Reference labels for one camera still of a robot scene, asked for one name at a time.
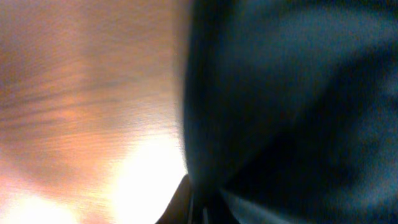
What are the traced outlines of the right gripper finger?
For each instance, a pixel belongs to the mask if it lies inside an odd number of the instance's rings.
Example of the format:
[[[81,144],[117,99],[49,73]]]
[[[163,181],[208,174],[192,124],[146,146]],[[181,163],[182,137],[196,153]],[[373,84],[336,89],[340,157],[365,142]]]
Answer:
[[[195,193],[186,174],[155,224],[194,224]]]

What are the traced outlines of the black leggings with red waistband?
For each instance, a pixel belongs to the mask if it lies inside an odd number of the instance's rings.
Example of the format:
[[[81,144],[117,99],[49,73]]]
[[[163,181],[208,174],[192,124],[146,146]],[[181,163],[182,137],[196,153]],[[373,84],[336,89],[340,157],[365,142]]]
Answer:
[[[397,222],[397,2],[194,1],[190,223]]]

